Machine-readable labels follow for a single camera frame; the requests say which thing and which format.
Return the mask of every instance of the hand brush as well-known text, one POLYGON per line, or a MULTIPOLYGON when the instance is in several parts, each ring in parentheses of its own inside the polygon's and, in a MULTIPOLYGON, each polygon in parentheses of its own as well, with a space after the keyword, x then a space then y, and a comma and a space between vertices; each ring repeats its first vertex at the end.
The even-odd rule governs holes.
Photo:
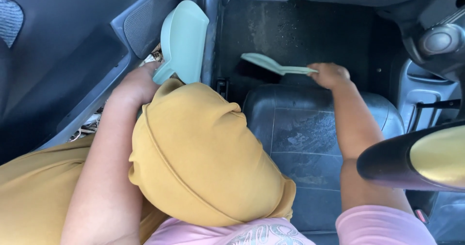
POLYGON ((259 53, 243 53, 241 61, 236 65, 234 72, 269 84, 278 84, 287 73, 308 74, 318 72, 308 67, 281 66, 275 60, 259 53))

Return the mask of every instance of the pink shirt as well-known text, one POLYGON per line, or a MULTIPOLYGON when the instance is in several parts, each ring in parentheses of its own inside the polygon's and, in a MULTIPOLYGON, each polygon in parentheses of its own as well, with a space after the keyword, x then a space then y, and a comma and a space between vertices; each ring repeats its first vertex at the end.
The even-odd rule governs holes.
MULTIPOLYGON (((435 245, 425 225, 406 212, 358 206, 336 221, 341 245, 435 245)), ((228 227, 202 227, 166 220, 144 245, 315 245, 285 218, 264 218, 228 227)))

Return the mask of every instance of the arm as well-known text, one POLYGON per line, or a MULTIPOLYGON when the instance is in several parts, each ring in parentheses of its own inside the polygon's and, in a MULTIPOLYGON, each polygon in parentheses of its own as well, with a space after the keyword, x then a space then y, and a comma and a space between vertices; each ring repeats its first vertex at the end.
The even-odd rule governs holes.
POLYGON ((159 63, 129 73, 115 88, 76 184, 61 236, 62 245, 139 242, 142 193, 128 179, 137 111, 152 100, 159 63))
POLYGON ((340 174, 342 211, 361 205, 380 205, 413 214, 404 190, 372 184, 357 172, 359 155, 384 137, 350 81, 348 71, 336 64, 311 64, 309 67, 319 71, 309 75, 333 93, 336 135, 344 160, 340 174))

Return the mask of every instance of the hand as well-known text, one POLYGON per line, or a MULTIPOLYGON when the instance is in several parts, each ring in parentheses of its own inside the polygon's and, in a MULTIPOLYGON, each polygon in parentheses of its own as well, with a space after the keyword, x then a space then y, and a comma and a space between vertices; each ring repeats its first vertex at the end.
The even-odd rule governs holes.
POLYGON ((318 72, 310 72, 308 76, 312 77, 320 86, 332 90, 340 83, 350 83, 349 71, 337 64, 316 63, 310 64, 308 68, 318 72))
POLYGON ((155 70, 161 65, 159 62, 149 62, 131 71, 113 90, 112 98, 134 104, 137 108, 147 104, 154 98, 160 85, 154 83, 155 70))

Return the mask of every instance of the fabric seat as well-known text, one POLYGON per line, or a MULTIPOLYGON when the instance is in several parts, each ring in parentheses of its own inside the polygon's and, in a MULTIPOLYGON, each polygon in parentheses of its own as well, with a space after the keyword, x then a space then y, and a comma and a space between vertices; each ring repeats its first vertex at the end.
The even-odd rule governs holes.
MULTIPOLYGON (((362 96, 386 138, 404 133, 401 117, 387 99, 362 96)), ((243 112, 264 150, 297 185, 292 224, 317 244, 339 244, 335 221, 341 213, 342 157, 331 92, 267 84, 248 93, 243 112)))

